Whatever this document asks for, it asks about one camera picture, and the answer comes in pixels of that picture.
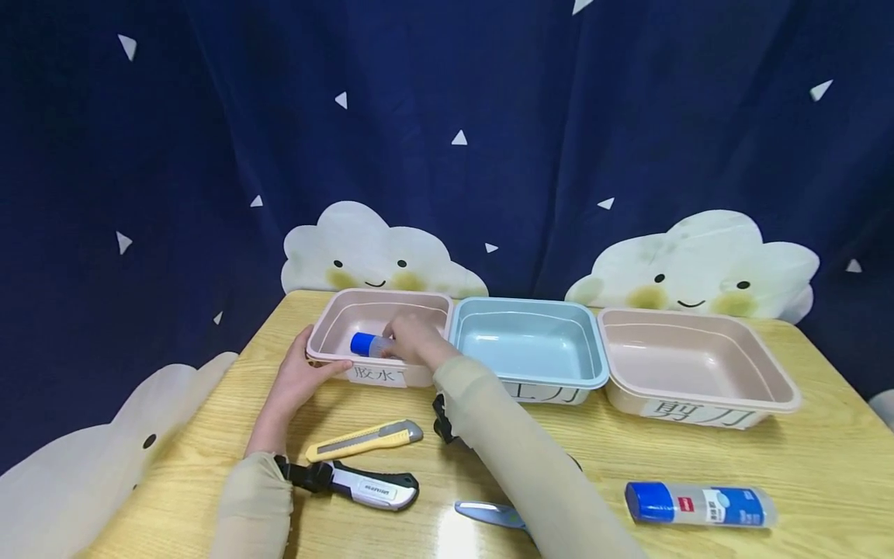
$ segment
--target label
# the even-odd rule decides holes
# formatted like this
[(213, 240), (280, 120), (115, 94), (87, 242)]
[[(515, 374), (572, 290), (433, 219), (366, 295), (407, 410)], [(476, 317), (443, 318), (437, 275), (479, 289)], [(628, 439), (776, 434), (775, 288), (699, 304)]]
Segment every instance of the label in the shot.
[(361, 495), (382, 499), (389, 503), (397, 498), (397, 489), (374, 481), (363, 480), (357, 484), (355, 491)]
[(756, 411), (718, 408), (701, 403), (674, 400), (649, 400), (639, 415), (644, 418), (664, 419), (677, 423), (733, 429), (749, 428), (763, 419), (763, 414)]
[(566, 388), (563, 386), (528, 385), (525, 383), (503, 382), (512, 398), (516, 402), (549, 402), (578, 404), (584, 401), (587, 391), (580, 388)]
[(703, 489), (704, 521), (734, 526), (763, 526), (763, 507), (751, 489), (711, 487)]
[(681, 512), (695, 512), (696, 506), (692, 503), (692, 499), (689, 497), (679, 497), (677, 499), (679, 503), (679, 509)]
[(350, 382), (359, 385), (407, 387), (403, 373), (396, 368), (354, 365), (346, 376)]

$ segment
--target knife blade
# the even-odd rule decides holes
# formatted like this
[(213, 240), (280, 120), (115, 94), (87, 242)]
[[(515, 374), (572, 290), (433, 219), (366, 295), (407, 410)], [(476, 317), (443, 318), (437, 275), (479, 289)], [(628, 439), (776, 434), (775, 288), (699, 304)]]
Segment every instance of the knife blade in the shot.
[(503, 526), (504, 528), (523, 529), (527, 532), (525, 522), (519, 513), (506, 504), (486, 503), (484, 501), (457, 501), (453, 510), (472, 520)]

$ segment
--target plastic tray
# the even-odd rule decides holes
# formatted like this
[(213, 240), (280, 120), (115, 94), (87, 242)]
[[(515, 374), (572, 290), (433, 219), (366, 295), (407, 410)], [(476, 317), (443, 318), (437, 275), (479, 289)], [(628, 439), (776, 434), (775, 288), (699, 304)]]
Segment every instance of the plastic tray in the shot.
[(427, 367), (396, 359), (360, 357), (350, 351), (350, 338), (355, 333), (381, 334), (392, 318), (407, 311), (430, 322), (447, 337), (453, 300), (440, 293), (381, 289), (346, 289), (336, 293), (314, 325), (308, 342), (308, 361), (320, 365), (352, 360), (354, 368), (339, 377), (364, 385), (431, 386), (432, 371)]
[(577, 303), (465, 299), (450, 341), (490, 367), (519, 402), (576, 405), (608, 381), (595, 317)]
[(647, 418), (745, 429), (801, 393), (750, 327), (725, 316), (607, 309), (597, 319), (609, 401)]

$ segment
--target yellow utility knife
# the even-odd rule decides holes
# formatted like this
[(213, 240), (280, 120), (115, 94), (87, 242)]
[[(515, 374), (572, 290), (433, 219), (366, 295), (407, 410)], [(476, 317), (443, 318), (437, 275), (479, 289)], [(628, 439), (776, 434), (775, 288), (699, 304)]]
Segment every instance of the yellow utility knife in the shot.
[(418, 440), (422, 440), (422, 429), (409, 419), (403, 419), (311, 445), (304, 456), (308, 462), (322, 462), (364, 453), (374, 448), (396, 448)]

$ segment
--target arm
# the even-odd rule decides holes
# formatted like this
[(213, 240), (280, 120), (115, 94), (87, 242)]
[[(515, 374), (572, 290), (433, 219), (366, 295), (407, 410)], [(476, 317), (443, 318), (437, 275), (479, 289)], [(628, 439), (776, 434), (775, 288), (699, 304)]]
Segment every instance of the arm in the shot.
[(212, 559), (281, 559), (289, 538), (291, 482), (274, 461), (286, 454), (289, 422), (316, 389), (352, 366), (350, 361), (313, 368), (305, 360), (305, 328), (286, 353), (270, 394), (257, 416), (241, 462), (223, 484), (217, 508)]
[(454, 357), (434, 381), (453, 434), (493, 474), (543, 557), (645, 557), (589, 479), (489, 368)]
[(252, 453), (236, 464), (217, 507), (212, 559), (280, 559), (289, 537), (291, 483), (273, 453)]

